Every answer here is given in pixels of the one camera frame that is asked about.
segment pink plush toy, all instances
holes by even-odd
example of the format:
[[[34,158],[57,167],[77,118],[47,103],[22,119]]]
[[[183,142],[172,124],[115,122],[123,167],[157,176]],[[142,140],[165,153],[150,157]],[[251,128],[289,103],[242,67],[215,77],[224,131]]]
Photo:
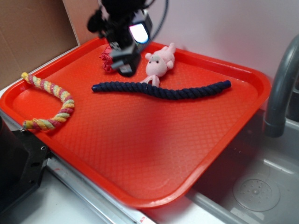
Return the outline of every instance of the pink plush toy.
[[[154,54],[147,53],[145,58],[149,60],[146,65],[146,74],[148,77],[141,83],[149,83],[152,81],[152,85],[159,87],[160,77],[165,73],[173,69],[174,65],[174,52],[176,47],[174,43],[171,43],[169,47],[165,46],[161,50],[155,51]]]

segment red tray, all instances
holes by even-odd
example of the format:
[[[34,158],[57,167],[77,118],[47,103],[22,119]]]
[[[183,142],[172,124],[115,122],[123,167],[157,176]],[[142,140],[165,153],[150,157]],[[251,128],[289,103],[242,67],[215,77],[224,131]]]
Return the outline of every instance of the red tray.
[[[51,150],[126,205],[150,208],[182,196],[267,99],[262,73],[178,49],[161,78],[168,89],[202,87],[230,80],[221,94],[171,101],[141,93],[93,93],[105,81],[145,77],[144,53],[132,78],[106,74],[99,59],[105,42],[94,39],[34,73],[71,93],[75,111],[54,131],[33,133]],[[147,52],[162,45],[152,43]],[[22,124],[49,119],[61,108],[56,97],[19,81],[0,108]]]

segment multicolored rope toy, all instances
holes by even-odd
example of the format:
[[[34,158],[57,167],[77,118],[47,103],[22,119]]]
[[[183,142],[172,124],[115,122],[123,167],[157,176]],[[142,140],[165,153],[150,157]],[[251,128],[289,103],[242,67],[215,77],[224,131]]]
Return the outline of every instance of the multicolored rope toy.
[[[51,82],[48,82],[44,79],[37,78],[35,76],[29,75],[28,73],[22,73],[21,77],[29,84],[36,86],[41,90],[45,90],[48,93],[60,98],[61,102],[63,102],[62,108],[55,115],[55,117],[51,119],[32,119],[26,120],[23,123],[23,127],[25,129],[36,129],[36,130],[53,130],[58,126],[61,126],[61,123],[64,123],[70,114],[73,112],[75,103],[70,95],[70,93],[58,85],[55,85]]]

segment stainless steel sink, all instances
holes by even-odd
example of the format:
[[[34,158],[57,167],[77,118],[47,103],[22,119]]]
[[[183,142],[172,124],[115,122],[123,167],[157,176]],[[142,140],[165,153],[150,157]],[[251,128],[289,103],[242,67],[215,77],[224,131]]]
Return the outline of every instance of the stainless steel sink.
[[[262,133],[258,111],[193,189],[250,224],[299,223],[299,123],[279,138]]]

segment gray faucet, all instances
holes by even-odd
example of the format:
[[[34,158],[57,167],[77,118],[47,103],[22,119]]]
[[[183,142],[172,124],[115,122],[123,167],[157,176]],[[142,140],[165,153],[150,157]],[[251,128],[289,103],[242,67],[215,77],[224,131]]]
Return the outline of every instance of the gray faucet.
[[[283,135],[286,117],[299,121],[299,35],[286,49],[277,70],[263,118],[264,134],[273,138]]]

